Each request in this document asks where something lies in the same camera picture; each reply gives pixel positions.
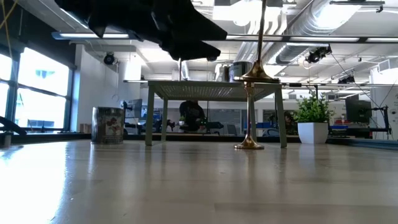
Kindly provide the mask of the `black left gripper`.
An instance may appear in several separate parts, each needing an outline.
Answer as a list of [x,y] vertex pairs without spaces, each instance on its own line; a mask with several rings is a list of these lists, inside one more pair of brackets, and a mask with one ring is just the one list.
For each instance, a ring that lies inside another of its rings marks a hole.
[[175,60],[216,60],[221,51],[194,40],[225,40],[228,33],[198,12],[190,0],[56,0],[102,38],[107,27],[152,42],[176,42],[169,47]]

